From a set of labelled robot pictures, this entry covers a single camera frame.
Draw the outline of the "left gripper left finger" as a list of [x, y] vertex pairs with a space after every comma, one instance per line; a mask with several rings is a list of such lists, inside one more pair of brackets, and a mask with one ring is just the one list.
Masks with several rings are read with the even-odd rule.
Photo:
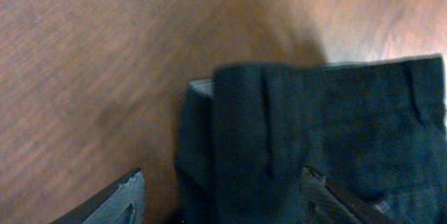
[[135, 168], [51, 224], [142, 224], [145, 178]]

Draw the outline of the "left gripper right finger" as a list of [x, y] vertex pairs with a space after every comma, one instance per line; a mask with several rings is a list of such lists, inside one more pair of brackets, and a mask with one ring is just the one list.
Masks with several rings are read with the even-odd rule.
[[308, 223], [396, 224], [312, 167], [302, 169], [300, 192]]

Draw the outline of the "dark green shorts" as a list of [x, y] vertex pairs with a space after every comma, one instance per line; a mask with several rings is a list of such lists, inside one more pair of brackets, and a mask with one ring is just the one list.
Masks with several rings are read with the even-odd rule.
[[312, 167], [396, 223], [446, 222], [441, 55], [233, 64], [189, 83], [175, 168], [186, 223], [308, 223]]

